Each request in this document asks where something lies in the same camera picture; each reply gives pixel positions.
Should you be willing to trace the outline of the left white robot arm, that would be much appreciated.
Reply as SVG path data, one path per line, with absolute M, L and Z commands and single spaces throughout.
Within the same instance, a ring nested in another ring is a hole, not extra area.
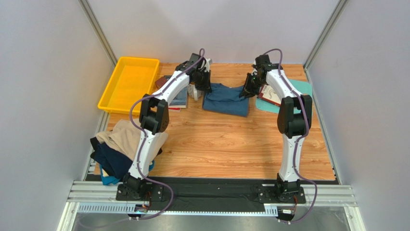
M 198 54 L 192 53 L 189 60 L 176 67 L 171 78 L 159 90 L 152 95 L 146 94 L 137 101 L 141 104 L 140 123 L 135 127 L 140 130 L 141 137 L 132 166 L 118 188 L 123 195 L 140 199 L 147 194 L 149 165 L 157 156 L 156 144 L 169 124 L 169 102 L 191 83 L 197 90 L 212 91 L 210 82 L 212 60 L 205 58 L 204 55 L 203 48 Z

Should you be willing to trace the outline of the blue t-shirt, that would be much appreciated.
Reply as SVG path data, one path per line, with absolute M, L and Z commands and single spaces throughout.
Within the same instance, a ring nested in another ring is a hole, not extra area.
M 247 117 L 249 99 L 239 97 L 243 87 L 227 87 L 221 83 L 211 83 L 211 92 L 205 93 L 202 108 L 206 111 Z

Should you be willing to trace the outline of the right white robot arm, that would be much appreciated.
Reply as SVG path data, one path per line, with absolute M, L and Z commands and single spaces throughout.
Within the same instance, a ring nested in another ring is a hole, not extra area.
M 277 127 L 283 138 L 283 155 L 274 192 L 277 196 L 297 194 L 302 144 L 311 127 L 312 97 L 298 91 L 286 77 L 281 64 L 273 64 L 268 54 L 256 57 L 252 67 L 254 70 L 247 74 L 239 96 L 251 98 L 263 85 L 269 85 L 279 97 Z

